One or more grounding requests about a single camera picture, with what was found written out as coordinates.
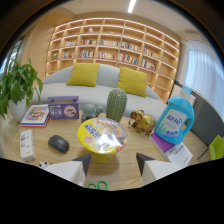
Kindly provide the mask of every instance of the computer mouse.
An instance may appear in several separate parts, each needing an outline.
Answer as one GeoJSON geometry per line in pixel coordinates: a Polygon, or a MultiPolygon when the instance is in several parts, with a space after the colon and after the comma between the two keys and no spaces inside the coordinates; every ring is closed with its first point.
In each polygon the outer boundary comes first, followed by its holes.
{"type": "Polygon", "coordinates": [[[69,148],[68,142],[59,135],[53,135],[48,140],[48,145],[62,153],[67,152],[69,148]]]}

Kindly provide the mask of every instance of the wall shelf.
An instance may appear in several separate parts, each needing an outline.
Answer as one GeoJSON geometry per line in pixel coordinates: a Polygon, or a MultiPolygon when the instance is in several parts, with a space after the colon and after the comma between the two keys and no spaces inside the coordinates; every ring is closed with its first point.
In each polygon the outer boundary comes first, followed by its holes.
{"type": "Polygon", "coordinates": [[[77,62],[127,67],[146,73],[147,85],[167,103],[176,77],[179,51],[178,41],[136,21],[120,18],[79,19],[55,27],[49,42],[46,76],[77,62]],[[71,46],[66,46],[66,42],[70,42],[71,46]],[[68,51],[72,53],[72,58],[63,58],[68,51]],[[80,57],[80,52],[91,52],[92,57],[80,57]],[[136,64],[121,61],[121,54],[129,56],[129,59],[136,58],[136,64]],[[153,64],[155,70],[142,66],[145,61],[153,64]]]}

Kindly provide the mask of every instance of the ceiling light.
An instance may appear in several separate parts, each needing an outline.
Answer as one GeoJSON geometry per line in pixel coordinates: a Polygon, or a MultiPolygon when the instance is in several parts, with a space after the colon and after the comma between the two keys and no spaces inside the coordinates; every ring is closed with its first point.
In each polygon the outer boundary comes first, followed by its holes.
{"type": "Polygon", "coordinates": [[[128,12],[129,13],[132,13],[132,10],[134,8],[135,2],[136,2],[136,0],[131,0],[130,1],[129,7],[128,7],[128,12]]]}

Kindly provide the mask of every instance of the blue bottle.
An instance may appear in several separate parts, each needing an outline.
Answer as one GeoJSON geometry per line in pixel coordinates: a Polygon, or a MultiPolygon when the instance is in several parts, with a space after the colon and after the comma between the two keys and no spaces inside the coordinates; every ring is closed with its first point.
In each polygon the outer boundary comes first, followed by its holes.
{"type": "Polygon", "coordinates": [[[183,141],[184,136],[194,123],[194,110],[189,102],[191,89],[183,86],[179,96],[173,96],[168,100],[168,105],[161,114],[155,126],[155,133],[162,139],[174,145],[183,141]],[[182,127],[189,119],[184,130],[182,127]]]}

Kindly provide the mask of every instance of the sofa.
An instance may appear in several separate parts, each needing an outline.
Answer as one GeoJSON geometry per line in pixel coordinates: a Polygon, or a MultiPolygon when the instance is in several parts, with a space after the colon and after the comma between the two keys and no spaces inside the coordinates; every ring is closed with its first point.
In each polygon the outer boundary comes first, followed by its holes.
{"type": "MultiPolygon", "coordinates": [[[[67,67],[42,80],[43,90],[40,104],[49,103],[48,97],[79,96],[80,110],[84,108],[85,104],[92,103],[95,106],[102,106],[105,113],[108,95],[117,87],[120,68],[100,64],[95,87],[66,85],[73,68],[73,66],[67,67]]],[[[39,104],[36,91],[31,100],[31,105],[34,104],[39,104]]],[[[150,114],[157,122],[165,107],[166,104],[160,97],[146,86],[146,97],[127,93],[127,106],[123,116],[130,117],[133,110],[139,109],[150,114]]]]}

